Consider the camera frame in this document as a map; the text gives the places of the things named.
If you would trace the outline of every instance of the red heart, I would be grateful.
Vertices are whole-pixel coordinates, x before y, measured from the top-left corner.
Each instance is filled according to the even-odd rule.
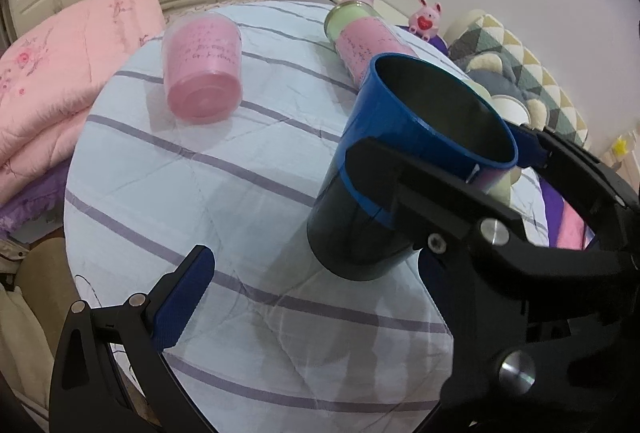
[[[433,22],[428,18],[425,18],[424,16],[419,16],[418,27],[420,27],[420,30],[429,30],[431,27],[433,27]]]

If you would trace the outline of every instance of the cup rim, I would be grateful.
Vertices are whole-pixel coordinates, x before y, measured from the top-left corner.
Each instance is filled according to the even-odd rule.
[[[378,60],[380,60],[382,58],[385,58],[385,57],[399,57],[399,58],[405,58],[405,59],[412,59],[412,60],[420,61],[422,63],[425,63],[429,67],[437,68],[437,69],[441,70],[442,72],[448,74],[454,81],[457,81],[460,85],[465,87],[465,89],[468,89],[470,91],[470,93],[472,93],[476,98],[478,98],[478,100],[484,106],[489,108],[489,111],[491,111],[491,113],[494,115],[494,118],[496,118],[496,120],[498,121],[498,124],[500,124],[502,129],[509,136],[509,140],[511,142],[511,146],[513,147],[513,152],[514,152],[513,153],[513,159],[511,161],[509,161],[509,162],[498,162],[496,160],[492,160],[492,159],[486,158],[486,157],[484,157],[482,155],[478,155],[478,153],[475,153],[475,152],[472,152],[471,150],[468,150],[464,146],[458,144],[456,141],[454,141],[454,140],[450,139],[449,137],[445,136],[444,134],[441,134],[440,132],[438,132],[433,126],[431,126],[431,125],[427,124],[425,121],[423,121],[420,117],[418,117],[418,115],[413,110],[411,110],[408,106],[406,106],[398,98],[398,96],[396,96],[395,93],[393,93],[389,89],[388,86],[386,86],[386,83],[382,80],[382,78],[378,74],[378,71],[376,70],[376,63],[378,62]],[[513,137],[513,134],[511,133],[511,130],[509,129],[509,126],[505,122],[505,120],[500,117],[500,114],[498,114],[498,112],[495,110],[495,108],[489,102],[487,102],[484,99],[482,99],[482,97],[479,96],[478,94],[476,94],[473,91],[473,89],[471,87],[469,87],[467,84],[465,84],[465,82],[462,79],[459,79],[459,78],[455,77],[449,71],[444,70],[444,68],[438,67],[434,63],[431,63],[429,61],[426,61],[424,59],[420,59],[420,58],[417,58],[417,57],[414,57],[414,56],[410,56],[408,54],[399,54],[397,52],[384,52],[382,54],[378,54],[377,56],[374,56],[371,59],[371,62],[369,64],[369,72],[372,73],[372,74],[375,74],[375,77],[378,80],[378,82],[383,86],[385,91],[390,95],[390,97],[394,100],[395,103],[398,104],[398,106],[402,110],[404,110],[407,113],[409,113],[411,115],[411,117],[418,124],[420,124],[421,127],[423,127],[423,129],[425,129],[430,134],[433,134],[435,137],[439,138],[440,140],[443,140],[450,148],[455,150],[457,153],[460,153],[462,155],[466,155],[469,158],[471,158],[474,161],[476,161],[478,164],[481,164],[483,166],[486,166],[486,167],[489,167],[489,168],[494,168],[494,169],[504,169],[505,171],[508,170],[508,169],[514,168],[514,166],[516,166],[516,164],[518,163],[518,145],[516,143],[515,138]]]

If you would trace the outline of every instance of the green object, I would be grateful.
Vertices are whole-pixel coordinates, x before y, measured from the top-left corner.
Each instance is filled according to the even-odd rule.
[[[335,40],[338,39],[338,36],[347,25],[367,16],[381,18],[373,7],[364,2],[354,0],[338,4],[324,20],[324,33],[331,43],[335,43]]]

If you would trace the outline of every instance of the geometric patterned cushion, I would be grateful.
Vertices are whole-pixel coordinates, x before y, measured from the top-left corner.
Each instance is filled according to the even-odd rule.
[[[547,126],[568,140],[584,146],[587,125],[564,91],[540,61],[513,33],[492,15],[473,22],[449,47],[449,58],[458,61],[483,52],[497,52],[509,59],[519,89],[535,94],[549,110]]]

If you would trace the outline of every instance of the pink fabric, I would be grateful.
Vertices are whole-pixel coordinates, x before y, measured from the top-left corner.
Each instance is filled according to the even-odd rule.
[[[584,248],[584,221],[566,200],[562,210],[557,247],[559,249],[575,249],[576,251],[581,251]]]
[[[74,150],[110,77],[164,29],[158,0],[83,0],[0,58],[0,205]]]

